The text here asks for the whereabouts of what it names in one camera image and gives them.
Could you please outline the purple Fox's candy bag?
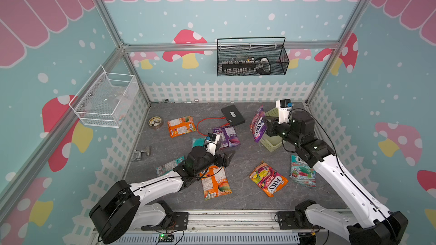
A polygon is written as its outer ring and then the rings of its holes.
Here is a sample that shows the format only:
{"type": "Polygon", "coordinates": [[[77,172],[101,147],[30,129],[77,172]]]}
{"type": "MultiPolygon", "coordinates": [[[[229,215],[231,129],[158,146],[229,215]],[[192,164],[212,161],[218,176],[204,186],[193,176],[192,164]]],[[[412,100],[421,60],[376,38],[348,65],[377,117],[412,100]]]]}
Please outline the purple Fox's candy bag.
{"type": "Polygon", "coordinates": [[[259,142],[267,130],[267,126],[263,120],[265,117],[265,110],[263,105],[256,111],[254,118],[250,123],[250,131],[254,137],[255,142],[259,142]]]}

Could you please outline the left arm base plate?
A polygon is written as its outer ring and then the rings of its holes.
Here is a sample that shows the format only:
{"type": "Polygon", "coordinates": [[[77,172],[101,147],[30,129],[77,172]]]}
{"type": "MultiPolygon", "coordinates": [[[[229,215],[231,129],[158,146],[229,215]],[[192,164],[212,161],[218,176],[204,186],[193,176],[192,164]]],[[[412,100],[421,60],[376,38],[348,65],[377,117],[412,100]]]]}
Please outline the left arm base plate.
{"type": "Polygon", "coordinates": [[[156,226],[143,226],[141,229],[145,230],[157,230],[157,231],[177,231],[187,230],[189,212],[175,212],[166,215],[163,221],[156,226]]]}

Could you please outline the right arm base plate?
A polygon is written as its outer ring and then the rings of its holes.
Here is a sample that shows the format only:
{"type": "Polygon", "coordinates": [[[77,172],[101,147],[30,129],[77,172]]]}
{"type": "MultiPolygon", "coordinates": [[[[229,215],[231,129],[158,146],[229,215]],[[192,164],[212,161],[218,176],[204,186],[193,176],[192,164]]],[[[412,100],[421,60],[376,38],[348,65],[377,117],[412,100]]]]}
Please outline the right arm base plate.
{"type": "Polygon", "coordinates": [[[301,211],[280,211],[274,216],[281,230],[311,230],[318,232],[319,226],[314,226],[301,211]]]}

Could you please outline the teal Fox's candy bag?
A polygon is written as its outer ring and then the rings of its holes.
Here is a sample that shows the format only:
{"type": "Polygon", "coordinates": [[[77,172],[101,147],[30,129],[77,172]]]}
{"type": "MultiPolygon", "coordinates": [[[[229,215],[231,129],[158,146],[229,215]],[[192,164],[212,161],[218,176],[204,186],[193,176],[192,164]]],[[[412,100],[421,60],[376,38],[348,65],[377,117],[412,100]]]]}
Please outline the teal Fox's candy bag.
{"type": "Polygon", "coordinates": [[[316,171],[297,155],[291,156],[290,178],[305,187],[316,187],[316,171]]]}

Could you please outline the teal mint candy bag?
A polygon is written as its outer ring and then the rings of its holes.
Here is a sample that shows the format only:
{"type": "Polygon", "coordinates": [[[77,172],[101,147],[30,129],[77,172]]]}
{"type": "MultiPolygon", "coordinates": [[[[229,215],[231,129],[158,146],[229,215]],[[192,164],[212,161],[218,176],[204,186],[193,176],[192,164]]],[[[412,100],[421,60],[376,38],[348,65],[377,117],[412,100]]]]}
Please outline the teal mint candy bag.
{"type": "Polygon", "coordinates": [[[193,147],[201,146],[204,147],[205,138],[193,138],[192,139],[192,145],[193,147]]]}

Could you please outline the orange Fox's fruits candy bag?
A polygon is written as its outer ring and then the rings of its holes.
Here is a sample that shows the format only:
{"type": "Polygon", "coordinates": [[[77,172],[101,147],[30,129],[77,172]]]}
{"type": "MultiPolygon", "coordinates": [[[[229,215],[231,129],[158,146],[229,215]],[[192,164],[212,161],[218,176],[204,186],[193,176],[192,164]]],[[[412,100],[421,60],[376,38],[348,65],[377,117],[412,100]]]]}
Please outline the orange Fox's fruits candy bag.
{"type": "Polygon", "coordinates": [[[269,166],[266,162],[261,163],[252,171],[249,178],[263,190],[268,197],[280,191],[288,184],[288,179],[278,171],[269,166]]]}

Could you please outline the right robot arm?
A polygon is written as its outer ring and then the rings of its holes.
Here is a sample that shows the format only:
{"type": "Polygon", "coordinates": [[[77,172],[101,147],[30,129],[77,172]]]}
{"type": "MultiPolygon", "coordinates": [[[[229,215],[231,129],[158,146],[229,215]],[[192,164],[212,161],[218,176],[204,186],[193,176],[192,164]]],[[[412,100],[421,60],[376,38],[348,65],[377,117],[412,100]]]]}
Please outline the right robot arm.
{"type": "Polygon", "coordinates": [[[295,154],[322,176],[353,213],[351,217],[306,200],[295,210],[301,218],[348,240],[352,245],[398,245],[408,219],[378,201],[345,168],[330,144],[315,135],[317,121],[296,108],[286,117],[263,117],[266,134],[292,144],[295,154]]]}

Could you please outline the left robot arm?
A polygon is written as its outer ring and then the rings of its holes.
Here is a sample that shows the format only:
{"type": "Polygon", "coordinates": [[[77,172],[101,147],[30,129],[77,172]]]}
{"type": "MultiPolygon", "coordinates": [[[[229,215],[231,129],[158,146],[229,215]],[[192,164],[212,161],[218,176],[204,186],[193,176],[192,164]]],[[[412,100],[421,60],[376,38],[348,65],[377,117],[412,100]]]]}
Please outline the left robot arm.
{"type": "Polygon", "coordinates": [[[117,181],[89,212],[98,241],[108,245],[134,228],[168,227],[173,211],[160,198],[204,178],[210,166],[228,167],[234,155],[234,151],[214,154],[195,146],[183,162],[162,176],[141,183],[117,181]]]}

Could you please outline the orange mango candy bag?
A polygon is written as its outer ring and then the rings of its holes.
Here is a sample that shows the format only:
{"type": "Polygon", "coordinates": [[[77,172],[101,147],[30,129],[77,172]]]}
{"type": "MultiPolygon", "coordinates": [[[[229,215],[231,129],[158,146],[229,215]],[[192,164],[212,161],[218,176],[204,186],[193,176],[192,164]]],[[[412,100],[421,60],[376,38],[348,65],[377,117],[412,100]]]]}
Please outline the orange mango candy bag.
{"type": "Polygon", "coordinates": [[[205,200],[232,193],[223,167],[210,166],[207,171],[202,173],[201,182],[205,200]]]}

